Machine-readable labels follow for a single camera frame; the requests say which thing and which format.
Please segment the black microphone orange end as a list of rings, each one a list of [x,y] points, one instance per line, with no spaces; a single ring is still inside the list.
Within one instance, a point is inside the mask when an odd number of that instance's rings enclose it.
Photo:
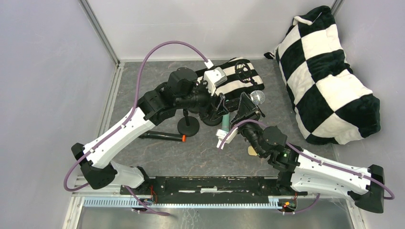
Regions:
[[[172,133],[164,133],[164,132],[156,132],[156,131],[147,131],[139,136],[141,139],[159,139],[159,140],[169,140],[169,141],[179,141],[185,142],[186,135],[181,134],[172,134]]]

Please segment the black glitter microphone silver head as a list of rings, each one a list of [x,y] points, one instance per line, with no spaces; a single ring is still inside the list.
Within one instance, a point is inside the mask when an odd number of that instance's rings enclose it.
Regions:
[[[261,105],[264,103],[266,96],[263,91],[255,90],[249,94],[242,92],[238,98],[227,100],[224,103],[224,108],[229,111],[233,112],[241,108],[243,105],[250,106],[254,104],[256,106]]]

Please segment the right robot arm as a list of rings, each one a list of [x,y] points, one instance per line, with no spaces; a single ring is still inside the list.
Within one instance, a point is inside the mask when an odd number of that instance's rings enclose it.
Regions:
[[[316,155],[287,142],[277,126],[262,128],[261,111],[253,97],[240,95],[233,131],[250,144],[250,152],[279,171],[276,186],[280,191],[320,193],[352,199],[361,209],[383,213],[384,169],[377,165],[355,167]]]

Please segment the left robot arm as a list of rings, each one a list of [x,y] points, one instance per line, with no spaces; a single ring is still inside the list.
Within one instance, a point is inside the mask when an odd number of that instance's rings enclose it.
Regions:
[[[85,145],[74,144],[72,152],[89,186],[92,189],[111,184],[140,186],[145,181],[145,173],[140,168],[118,164],[113,158],[143,133],[174,117],[179,109],[198,108],[201,119],[218,119],[227,108],[225,96],[215,92],[226,80],[220,67],[205,71],[201,81],[193,70],[179,68],[166,82],[136,99],[124,118],[96,140]]]

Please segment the middle round base mic stand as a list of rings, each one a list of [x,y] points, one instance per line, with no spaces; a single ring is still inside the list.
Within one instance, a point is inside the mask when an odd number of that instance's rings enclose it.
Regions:
[[[210,97],[208,103],[200,108],[199,117],[204,124],[208,126],[217,126],[222,122],[221,117],[215,117],[215,109],[218,105],[219,98],[217,95]]]

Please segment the round base mic stand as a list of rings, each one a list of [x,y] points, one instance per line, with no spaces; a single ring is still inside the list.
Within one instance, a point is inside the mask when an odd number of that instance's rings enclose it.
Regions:
[[[183,109],[183,118],[177,124],[178,132],[186,137],[196,135],[200,130],[200,123],[197,118],[189,116],[187,109]]]
[[[215,109],[218,105],[219,98],[217,95],[210,97],[208,103],[200,108],[199,117],[204,124],[208,126],[217,126],[222,122],[221,117],[215,117]]]

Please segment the front round base mic stand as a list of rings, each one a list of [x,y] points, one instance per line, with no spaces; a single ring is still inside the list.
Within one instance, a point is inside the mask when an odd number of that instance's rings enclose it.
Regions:
[[[196,135],[200,130],[200,123],[197,118],[189,116],[187,109],[183,109],[183,118],[177,124],[178,132],[186,137]]]

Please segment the teal green microphone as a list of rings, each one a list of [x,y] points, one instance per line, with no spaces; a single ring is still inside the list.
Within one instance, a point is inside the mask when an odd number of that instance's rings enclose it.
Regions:
[[[222,127],[221,131],[223,133],[228,133],[230,130],[230,114],[226,114],[222,117]]]

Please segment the cream beige microphone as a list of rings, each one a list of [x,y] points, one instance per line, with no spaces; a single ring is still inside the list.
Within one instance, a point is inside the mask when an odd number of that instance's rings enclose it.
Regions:
[[[257,156],[257,153],[252,146],[248,147],[247,152],[250,156]]]

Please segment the black white checkered pillow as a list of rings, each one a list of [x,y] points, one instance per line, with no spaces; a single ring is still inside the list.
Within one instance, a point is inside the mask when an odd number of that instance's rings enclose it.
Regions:
[[[278,63],[308,143],[344,145],[380,131],[380,100],[347,62],[330,7],[295,16],[283,41],[265,57]]]

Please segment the tripod shock mount mic stand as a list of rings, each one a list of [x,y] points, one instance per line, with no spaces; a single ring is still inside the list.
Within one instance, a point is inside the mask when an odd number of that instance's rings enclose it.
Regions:
[[[242,83],[251,83],[256,86],[257,82],[254,80],[252,70],[247,63],[239,61],[234,66],[235,74]]]

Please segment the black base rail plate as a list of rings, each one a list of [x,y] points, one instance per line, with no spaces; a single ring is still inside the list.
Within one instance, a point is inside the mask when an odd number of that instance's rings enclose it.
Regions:
[[[268,197],[306,196],[283,187],[276,177],[150,177],[132,190],[159,204],[255,204]]]

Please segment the aluminium corner frame post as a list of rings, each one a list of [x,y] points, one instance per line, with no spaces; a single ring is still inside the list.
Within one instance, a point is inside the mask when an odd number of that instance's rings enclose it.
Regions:
[[[78,0],[80,5],[82,6],[87,18],[89,19],[93,29],[95,30],[96,34],[98,35],[99,39],[101,40],[104,48],[106,49],[108,55],[110,56],[111,60],[115,63],[116,66],[119,66],[120,59],[118,58],[116,52],[114,51],[110,41],[107,38],[106,33],[104,32],[96,14],[94,13],[90,3],[88,0]]]

